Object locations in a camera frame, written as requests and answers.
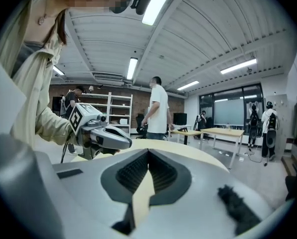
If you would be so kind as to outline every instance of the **white table leg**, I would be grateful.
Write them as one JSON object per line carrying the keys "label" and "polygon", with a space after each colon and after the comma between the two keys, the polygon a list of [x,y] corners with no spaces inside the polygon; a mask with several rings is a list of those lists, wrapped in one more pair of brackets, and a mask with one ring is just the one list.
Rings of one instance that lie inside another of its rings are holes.
{"label": "white table leg", "polygon": [[234,153],[233,153],[232,160],[230,161],[228,169],[232,169],[232,165],[233,165],[236,153],[238,151],[238,142],[239,142],[239,138],[236,138]]}
{"label": "white table leg", "polygon": [[214,135],[213,149],[215,149],[216,135]]}
{"label": "white table leg", "polygon": [[204,133],[200,134],[199,149],[202,150]]}
{"label": "white table leg", "polygon": [[237,156],[239,156],[239,153],[240,153],[240,146],[242,146],[242,141],[243,141],[243,135],[241,135],[241,137],[240,137],[240,142],[239,142],[239,148],[238,148]]}
{"label": "white table leg", "polygon": [[190,143],[190,139],[191,139],[191,137],[189,137],[189,138],[187,139],[187,143]]}

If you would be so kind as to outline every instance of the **glass wall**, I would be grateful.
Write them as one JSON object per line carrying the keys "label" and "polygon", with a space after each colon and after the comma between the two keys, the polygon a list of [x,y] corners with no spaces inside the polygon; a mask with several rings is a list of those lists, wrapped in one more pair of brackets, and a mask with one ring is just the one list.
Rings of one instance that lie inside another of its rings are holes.
{"label": "glass wall", "polygon": [[[264,104],[261,85],[251,85],[200,96],[200,112],[206,111],[211,118],[209,127],[230,126],[232,129],[243,129],[249,134],[249,121],[252,105],[257,107],[259,118],[262,118]],[[262,123],[258,124],[258,136],[261,135]]]}
{"label": "glass wall", "polygon": [[214,126],[244,128],[243,90],[234,89],[214,94]]}

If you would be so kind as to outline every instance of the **hand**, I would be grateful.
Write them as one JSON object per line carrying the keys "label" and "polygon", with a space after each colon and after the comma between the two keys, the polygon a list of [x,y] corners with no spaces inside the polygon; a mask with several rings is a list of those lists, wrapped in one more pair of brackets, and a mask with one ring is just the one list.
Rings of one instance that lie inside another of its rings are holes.
{"label": "hand", "polygon": [[144,118],[142,120],[141,126],[144,127],[148,123],[148,119]]}

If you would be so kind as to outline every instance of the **table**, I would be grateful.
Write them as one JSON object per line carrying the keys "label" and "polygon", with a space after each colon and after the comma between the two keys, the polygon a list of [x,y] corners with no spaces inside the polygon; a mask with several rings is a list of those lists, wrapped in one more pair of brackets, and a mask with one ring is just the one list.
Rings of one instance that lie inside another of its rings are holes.
{"label": "table", "polygon": [[[174,129],[181,129],[183,127],[187,127],[187,129],[192,129],[192,125],[174,125]],[[171,130],[168,129],[168,140],[170,141],[170,132]]]}
{"label": "table", "polygon": [[233,153],[233,156],[232,156],[232,160],[230,161],[230,164],[229,164],[229,167],[228,167],[229,169],[232,169],[236,153],[239,154],[239,152],[240,152],[240,146],[242,145],[242,139],[243,139],[244,131],[243,130],[237,130],[237,129],[226,129],[226,128],[214,127],[214,128],[202,129],[201,133],[202,133],[201,136],[200,136],[201,141],[200,141],[200,144],[199,144],[199,149],[200,150],[202,150],[204,133],[214,135],[213,149],[215,148],[216,135],[219,134],[219,135],[224,135],[224,136],[229,136],[229,137],[235,138],[235,140],[236,140],[235,149],[234,149],[234,153]]}
{"label": "table", "polygon": [[[135,150],[135,149],[149,149],[149,148],[173,152],[174,154],[177,154],[177,155],[182,155],[185,157],[196,159],[198,161],[216,165],[229,173],[226,166],[224,166],[219,160],[207,154],[206,152],[193,148],[191,146],[187,146],[181,143],[176,143],[171,141],[134,139],[132,142],[131,148],[121,150],[119,153],[115,155],[121,155],[125,152]],[[94,159],[105,158],[105,157],[113,158],[111,154],[100,153]],[[87,160],[77,156],[71,162],[78,162],[78,161],[87,161]],[[133,198],[132,198],[134,220],[137,227],[149,213],[149,199],[154,194],[155,194],[155,191],[154,191],[153,179],[150,172],[148,171],[145,177],[143,178],[142,183],[133,194]]]}
{"label": "table", "polygon": [[189,136],[195,136],[195,135],[202,134],[201,131],[194,131],[194,130],[188,130],[187,132],[173,130],[172,132],[177,133],[178,135],[182,134],[184,136],[184,145],[187,145],[187,139]]}

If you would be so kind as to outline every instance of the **ceiling light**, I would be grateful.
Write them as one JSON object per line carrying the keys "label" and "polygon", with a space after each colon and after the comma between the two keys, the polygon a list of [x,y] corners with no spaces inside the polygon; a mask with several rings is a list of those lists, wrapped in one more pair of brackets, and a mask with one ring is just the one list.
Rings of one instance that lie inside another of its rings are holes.
{"label": "ceiling light", "polygon": [[129,64],[129,70],[128,70],[128,76],[127,79],[131,80],[133,77],[133,73],[135,70],[135,67],[137,66],[138,59],[137,58],[131,58],[130,59],[130,64]]}
{"label": "ceiling light", "polygon": [[216,102],[222,102],[222,101],[228,101],[228,99],[226,98],[226,99],[215,100],[215,103]]}
{"label": "ceiling light", "polygon": [[222,74],[227,74],[229,72],[232,72],[232,71],[235,71],[237,69],[241,69],[243,67],[250,66],[250,65],[253,65],[253,64],[257,64],[257,59],[256,58],[254,58],[252,60],[249,60],[249,61],[246,61],[244,63],[238,64],[236,66],[232,66],[232,67],[226,68],[224,70],[221,70],[220,72]]}
{"label": "ceiling light", "polygon": [[247,99],[247,98],[256,98],[256,97],[257,97],[257,95],[245,96],[245,99]]}
{"label": "ceiling light", "polygon": [[59,68],[57,68],[55,66],[53,66],[53,70],[59,75],[64,75],[64,73]]}
{"label": "ceiling light", "polygon": [[152,26],[166,0],[151,0],[145,11],[142,23]]}
{"label": "ceiling light", "polygon": [[195,84],[197,84],[197,83],[199,83],[199,82],[198,82],[198,81],[191,82],[191,83],[189,83],[189,84],[187,84],[187,85],[185,85],[185,86],[183,86],[183,87],[178,88],[177,90],[183,90],[183,89],[186,89],[186,88],[188,88],[188,87],[190,87],[190,86],[193,86],[193,85],[195,85]]}

